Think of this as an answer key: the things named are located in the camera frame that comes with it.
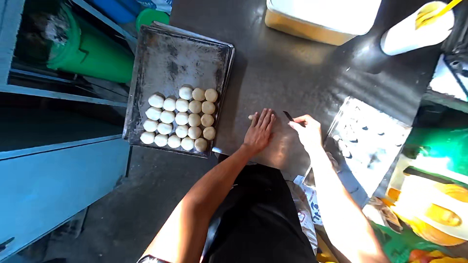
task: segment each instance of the blue bin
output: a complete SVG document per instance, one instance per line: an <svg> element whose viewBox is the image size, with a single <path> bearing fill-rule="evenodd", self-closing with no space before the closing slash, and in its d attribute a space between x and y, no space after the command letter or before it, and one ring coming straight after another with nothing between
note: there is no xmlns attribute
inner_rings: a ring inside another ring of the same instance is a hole
<svg viewBox="0 0 468 263"><path fill-rule="evenodd" d="M140 13L140 4L135 0L91 0L91 2L120 24L132 22Z"/></svg>

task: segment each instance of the right hand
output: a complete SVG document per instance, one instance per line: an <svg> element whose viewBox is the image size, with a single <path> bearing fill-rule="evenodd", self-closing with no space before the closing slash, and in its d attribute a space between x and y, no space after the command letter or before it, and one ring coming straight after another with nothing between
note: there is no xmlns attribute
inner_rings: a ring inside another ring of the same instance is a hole
<svg viewBox="0 0 468 263"><path fill-rule="evenodd" d="M306 127L302 127L300 122L304 122ZM310 115L294 118L294 121L288 124L297 131L300 142L309 154L314 150L323 149L320 123Z"/></svg>

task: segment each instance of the white dough ball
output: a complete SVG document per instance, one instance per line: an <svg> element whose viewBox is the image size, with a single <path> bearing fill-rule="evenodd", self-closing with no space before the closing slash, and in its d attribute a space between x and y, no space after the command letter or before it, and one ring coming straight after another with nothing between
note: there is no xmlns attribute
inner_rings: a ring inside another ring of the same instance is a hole
<svg viewBox="0 0 468 263"><path fill-rule="evenodd" d="M189 128L189 137L192 139L198 139L200 135L202 134L202 129L198 127L190 127Z"/></svg>
<svg viewBox="0 0 468 263"><path fill-rule="evenodd" d="M143 123L143 129L147 132L154 132L158 129L158 124L158 121L148 119Z"/></svg>
<svg viewBox="0 0 468 263"><path fill-rule="evenodd" d="M185 151L190 151L191 149L193 149L193 145L194 145L194 140L189 138L189 137L185 137L182 139L182 142L180 143L180 146L182 146L182 148L185 150Z"/></svg>
<svg viewBox="0 0 468 263"><path fill-rule="evenodd" d="M177 135L172 135L168 139L168 145L171 148L178 148L180 146L180 138Z"/></svg>
<svg viewBox="0 0 468 263"><path fill-rule="evenodd" d="M172 123L176 118L176 115L172 111L165 110L161 113L159 119L164 123Z"/></svg>
<svg viewBox="0 0 468 263"><path fill-rule="evenodd" d="M212 102L204 102L202 104L202 112L205 114L213 114L216 107Z"/></svg>
<svg viewBox="0 0 468 263"><path fill-rule="evenodd" d="M179 138L185 138L189 134L189 127L187 125L179 125L175 129L175 133Z"/></svg>
<svg viewBox="0 0 468 263"><path fill-rule="evenodd" d="M145 131L144 133L141 134L140 140L141 140L144 144L151 144L151 143L153 143L153 141L154 141L154 132Z"/></svg>
<svg viewBox="0 0 468 263"><path fill-rule="evenodd" d="M200 113L202 111L202 103L199 101L191 101L189 103L189 110L192 113Z"/></svg>
<svg viewBox="0 0 468 263"><path fill-rule="evenodd" d="M189 100L192 98L192 89L186 85L182 85L182 88L179 89L179 97Z"/></svg>
<svg viewBox="0 0 468 263"><path fill-rule="evenodd" d="M175 108L176 108L179 112L186 112L186 111L189 109L189 102L186 101L185 99L178 99L178 100L175 102Z"/></svg>
<svg viewBox="0 0 468 263"><path fill-rule="evenodd" d="M168 111L174 111L176 109L176 101L174 99L171 99L171 98L167 98L162 107L165 109L165 110L168 110Z"/></svg>
<svg viewBox="0 0 468 263"><path fill-rule="evenodd" d="M202 125L205 127L210 127L214 123L213 116L209 114L203 114L200 121L202 122Z"/></svg>
<svg viewBox="0 0 468 263"><path fill-rule="evenodd" d="M170 134L172 131L172 124L160 123L158 124L158 132L160 134Z"/></svg>
<svg viewBox="0 0 468 263"><path fill-rule="evenodd" d="M159 147L166 146L166 144L168 144L168 136L164 134L158 134L154 138L154 143Z"/></svg>
<svg viewBox="0 0 468 263"><path fill-rule="evenodd" d="M146 112L146 117L148 117L148 119L152 119L154 121L157 121L159 119L159 116L161 116L161 112L162 110L159 109L159 108L155 108L155 107L150 107Z"/></svg>
<svg viewBox="0 0 468 263"><path fill-rule="evenodd" d="M209 102L215 102L218 99L218 92L213 88L209 88L205 91L205 98Z"/></svg>
<svg viewBox="0 0 468 263"><path fill-rule="evenodd" d="M214 136L216 136L216 131L213 127L206 127L203 130L203 137L207 140L212 140L214 139Z"/></svg>
<svg viewBox="0 0 468 263"><path fill-rule="evenodd" d="M189 123L189 115L187 114L187 112L177 113L177 115L175 116L175 123L177 123L177 125L186 125L187 123Z"/></svg>
<svg viewBox="0 0 468 263"><path fill-rule="evenodd" d="M189 115L189 125L192 127L197 127L202 123L200 115L192 113Z"/></svg>
<svg viewBox="0 0 468 263"><path fill-rule="evenodd" d="M192 96L194 100L202 102L205 100L205 91L200 88L196 88L193 90Z"/></svg>
<svg viewBox="0 0 468 263"><path fill-rule="evenodd" d="M204 152L206 151L206 148L208 147L208 142L203 139L203 138L198 138L195 140L195 149L199 152Z"/></svg>
<svg viewBox="0 0 468 263"><path fill-rule="evenodd" d="M148 103L156 108L162 108L162 105L164 103L164 98L154 94L153 96L149 97Z"/></svg>

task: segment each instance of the work surface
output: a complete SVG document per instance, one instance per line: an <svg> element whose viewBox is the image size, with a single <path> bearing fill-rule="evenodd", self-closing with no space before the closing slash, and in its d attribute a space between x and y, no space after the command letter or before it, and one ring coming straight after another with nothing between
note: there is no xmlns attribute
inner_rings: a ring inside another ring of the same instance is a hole
<svg viewBox="0 0 468 263"><path fill-rule="evenodd" d="M325 135L344 99L353 96L412 124L439 45L390 57L378 44L385 31L425 2L382 0L369 33L332 46L266 27L266 0L175 0L171 25L236 48L215 150L235 152L250 125L248 116L272 108L278 116L275 136L253 161L303 175L309 157L283 110L293 117L310 114Z"/></svg>

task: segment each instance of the metal baking tray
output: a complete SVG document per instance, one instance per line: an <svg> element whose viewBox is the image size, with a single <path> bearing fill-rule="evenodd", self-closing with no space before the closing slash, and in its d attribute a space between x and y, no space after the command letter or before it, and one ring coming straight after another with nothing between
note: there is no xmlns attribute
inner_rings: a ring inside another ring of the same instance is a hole
<svg viewBox="0 0 468 263"><path fill-rule="evenodd" d="M122 138L129 141L130 145L203 158L210 156L214 140L207 140L207 150L202 153L195 149L185 151L182 147L173 149L141 142L139 138L144 132L143 122L147 120L145 111L150 107L148 98L160 94L165 98L177 99L183 84L204 90L214 88L218 91L218 100L214 103L216 111L212 114L213 127L216 129L234 54L231 44L212 38L160 23L142 26ZM172 125L169 136L175 134L177 127L175 121Z"/></svg>

